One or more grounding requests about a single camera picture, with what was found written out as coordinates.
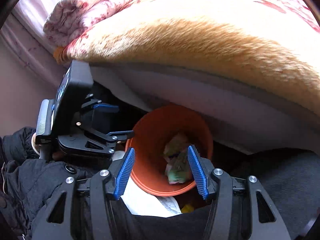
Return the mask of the person's left hand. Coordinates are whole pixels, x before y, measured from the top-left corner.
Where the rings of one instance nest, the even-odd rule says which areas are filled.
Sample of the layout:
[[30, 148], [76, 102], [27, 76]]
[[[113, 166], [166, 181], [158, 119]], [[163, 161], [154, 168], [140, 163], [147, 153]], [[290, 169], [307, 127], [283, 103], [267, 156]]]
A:
[[65, 156], [65, 154], [58, 150], [54, 145], [38, 145], [36, 144], [36, 133], [31, 138], [31, 146], [40, 159], [47, 161], [57, 161]]

